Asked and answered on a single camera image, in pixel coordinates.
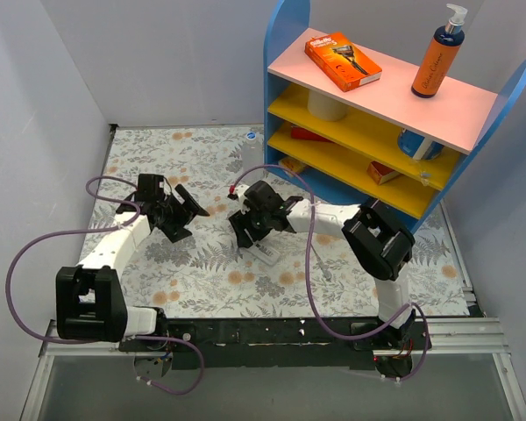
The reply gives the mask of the white remote control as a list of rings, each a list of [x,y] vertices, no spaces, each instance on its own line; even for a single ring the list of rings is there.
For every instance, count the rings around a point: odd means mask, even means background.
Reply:
[[[274,266],[281,257],[275,248],[264,241],[254,242],[246,251],[270,267]]]

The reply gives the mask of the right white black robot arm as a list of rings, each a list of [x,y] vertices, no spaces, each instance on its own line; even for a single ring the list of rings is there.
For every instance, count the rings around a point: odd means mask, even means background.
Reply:
[[[331,336],[343,340],[368,339],[379,333],[389,348],[399,348],[411,337],[415,319],[409,297],[406,265],[415,244],[413,234],[387,206],[377,199],[363,204],[319,203],[314,195],[282,198],[263,181],[251,186],[234,184],[228,197],[240,205],[230,217],[238,246],[250,248],[270,232],[306,233],[305,265],[309,265],[315,234],[345,239],[360,266],[374,279],[378,294],[378,327],[357,335],[334,332],[321,318],[306,280],[309,305],[316,321]]]

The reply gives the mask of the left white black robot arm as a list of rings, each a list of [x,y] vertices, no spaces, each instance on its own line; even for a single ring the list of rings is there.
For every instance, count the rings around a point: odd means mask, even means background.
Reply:
[[[138,188],[121,201],[114,231],[106,234],[77,265],[56,275],[56,322],[62,339],[118,342],[139,336],[152,351],[168,342],[169,330],[152,307],[126,304],[120,278],[131,257],[159,230],[173,243],[192,235],[186,226],[209,213],[182,185],[166,193],[162,182]]]

